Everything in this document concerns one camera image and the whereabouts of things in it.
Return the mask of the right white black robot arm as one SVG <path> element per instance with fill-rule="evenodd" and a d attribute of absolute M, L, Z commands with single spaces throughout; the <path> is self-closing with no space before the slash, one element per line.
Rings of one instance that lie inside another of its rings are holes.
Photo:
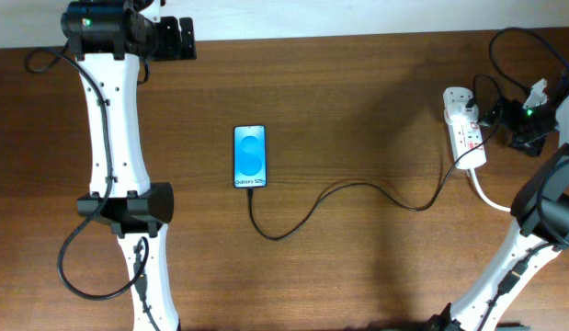
<path fill-rule="evenodd" d="M 560 132 L 559 149 L 515 197 L 506 239 L 472 287 L 455 303 L 433 315 L 426 330 L 496 330 L 497 324 L 529 281 L 569 249 L 569 92 L 554 103 L 546 81 L 533 85 L 522 115 L 535 120 L 544 110 Z"/>

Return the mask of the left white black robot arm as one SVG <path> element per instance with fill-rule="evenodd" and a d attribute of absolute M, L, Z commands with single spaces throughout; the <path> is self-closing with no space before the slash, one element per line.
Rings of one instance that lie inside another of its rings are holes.
<path fill-rule="evenodd" d="M 142 156 L 137 111 L 139 72 L 148 61 L 194 60 L 193 21 L 164 17 L 162 1 L 74 1 L 62 15 L 71 63 L 88 110 L 92 173 L 77 201 L 88 223 L 108 226 L 129 273 L 136 330 L 178 330 L 166 259 L 174 191 L 151 182 Z"/>

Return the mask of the white power strip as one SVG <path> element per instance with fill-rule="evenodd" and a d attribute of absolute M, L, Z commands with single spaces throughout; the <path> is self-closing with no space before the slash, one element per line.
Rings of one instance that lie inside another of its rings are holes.
<path fill-rule="evenodd" d="M 444 117 L 448 124 L 456 168 L 470 170 L 483 166 L 486 163 L 486 155 L 481 146 L 483 136 L 477 124 L 478 108 L 448 106 L 444 111 Z"/>

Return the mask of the blue screen Galaxy smartphone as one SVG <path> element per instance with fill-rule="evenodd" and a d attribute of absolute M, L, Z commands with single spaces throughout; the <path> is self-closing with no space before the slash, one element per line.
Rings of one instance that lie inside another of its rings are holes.
<path fill-rule="evenodd" d="M 263 125 L 234 128 L 233 185 L 236 188 L 267 185 L 266 128 Z"/>

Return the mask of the white USB charger plug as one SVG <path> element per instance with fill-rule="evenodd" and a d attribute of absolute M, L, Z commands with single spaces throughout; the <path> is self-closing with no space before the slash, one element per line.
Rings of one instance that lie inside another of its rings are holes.
<path fill-rule="evenodd" d="M 465 87 L 448 87 L 443 93 L 444 118 L 448 124 L 454 122 L 476 122 L 479 109 L 472 91 Z"/>

